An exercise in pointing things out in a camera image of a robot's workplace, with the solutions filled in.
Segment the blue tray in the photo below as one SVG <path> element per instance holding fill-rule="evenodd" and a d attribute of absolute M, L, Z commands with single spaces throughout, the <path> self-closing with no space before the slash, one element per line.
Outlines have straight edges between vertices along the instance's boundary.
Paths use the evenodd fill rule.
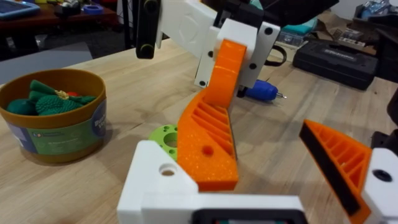
<path fill-rule="evenodd" d="M 39 11 L 40 7 L 33 3 L 0 0 L 0 20 L 10 20 L 22 16 L 31 16 Z"/>

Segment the black rubber pad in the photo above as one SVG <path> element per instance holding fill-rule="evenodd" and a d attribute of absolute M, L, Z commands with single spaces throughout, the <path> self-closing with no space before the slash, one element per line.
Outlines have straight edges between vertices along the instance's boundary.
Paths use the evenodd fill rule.
<path fill-rule="evenodd" d="M 350 216 L 354 215 L 361 208 L 359 203 L 325 149 L 305 123 L 301 129 L 300 138 L 315 158 L 347 214 Z"/>

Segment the cable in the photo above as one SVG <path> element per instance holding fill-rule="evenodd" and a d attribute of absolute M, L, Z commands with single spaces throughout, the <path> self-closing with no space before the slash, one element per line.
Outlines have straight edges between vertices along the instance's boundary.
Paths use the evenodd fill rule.
<path fill-rule="evenodd" d="M 282 59 L 281 62 L 275 62 L 275 61 L 268 61 L 268 60 L 266 60 L 266 62 L 264 63 L 264 65 L 272 66 L 272 67 L 279 67 L 279 66 L 283 65 L 283 64 L 286 62 L 286 60 L 287 60 L 287 53 L 286 53 L 286 50 L 285 50 L 283 47 L 278 46 L 278 45 L 273 45 L 273 46 L 272 46 L 272 49 L 274 49 L 274 50 L 280 52 L 280 53 L 282 54 L 282 56 L 283 56 L 283 59 Z"/>

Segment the blue screwdriver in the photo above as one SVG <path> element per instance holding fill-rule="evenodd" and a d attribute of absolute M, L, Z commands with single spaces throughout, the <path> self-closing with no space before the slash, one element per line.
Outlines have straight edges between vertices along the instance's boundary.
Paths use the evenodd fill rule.
<path fill-rule="evenodd" d="M 261 101 L 271 101 L 277 97 L 287 98 L 278 92 L 278 88 L 262 80 L 257 80 L 253 88 L 248 88 L 248 90 L 246 90 L 246 96 Z"/>

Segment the black mount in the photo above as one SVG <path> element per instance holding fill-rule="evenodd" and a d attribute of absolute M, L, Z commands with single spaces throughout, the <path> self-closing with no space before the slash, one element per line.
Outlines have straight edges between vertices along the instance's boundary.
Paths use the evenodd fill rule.
<path fill-rule="evenodd" d="M 391 120 L 398 125 L 398 89 L 392 96 L 389 104 L 387 105 L 387 113 Z M 372 135 L 371 148 L 384 147 L 390 149 L 398 156 L 398 129 L 393 130 L 390 135 L 376 131 Z"/>

